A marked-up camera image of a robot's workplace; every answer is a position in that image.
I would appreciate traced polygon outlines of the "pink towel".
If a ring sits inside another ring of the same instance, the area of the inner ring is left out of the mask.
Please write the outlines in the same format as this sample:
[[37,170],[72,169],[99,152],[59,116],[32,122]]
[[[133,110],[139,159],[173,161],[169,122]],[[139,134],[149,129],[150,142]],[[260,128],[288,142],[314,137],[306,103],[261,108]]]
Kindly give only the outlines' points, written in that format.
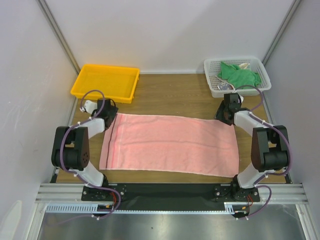
[[215,119],[119,113],[104,134],[99,169],[231,178],[239,172],[235,129]]

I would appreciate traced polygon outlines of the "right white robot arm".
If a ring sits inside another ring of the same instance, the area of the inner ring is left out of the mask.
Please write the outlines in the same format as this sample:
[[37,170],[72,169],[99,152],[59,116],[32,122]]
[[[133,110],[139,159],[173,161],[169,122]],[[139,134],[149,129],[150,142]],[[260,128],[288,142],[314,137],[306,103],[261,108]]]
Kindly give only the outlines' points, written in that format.
[[269,175],[290,168],[292,153],[287,128],[273,125],[257,117],[248,108],[242,107],[238,93],[226,93],[215,119],[243,129],[251,136],[251,163],[236,174],[228,190],[227,199],[244,202],[257,191],[256,185]]

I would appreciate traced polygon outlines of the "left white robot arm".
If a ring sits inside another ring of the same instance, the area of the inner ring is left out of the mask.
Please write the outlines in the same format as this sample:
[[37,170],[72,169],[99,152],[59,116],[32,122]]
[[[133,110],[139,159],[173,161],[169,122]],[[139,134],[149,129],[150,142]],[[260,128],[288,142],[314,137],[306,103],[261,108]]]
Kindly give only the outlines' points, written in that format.
[[110,195],[107,177],[90,162],[90,138],[104,133],[115,121],[118,108],[114,100],[82,101],[80,111],[90,114],[83,122],[72,126],[59,126],[55,131],[51,154],[53,166],[73,174],[99,200]]

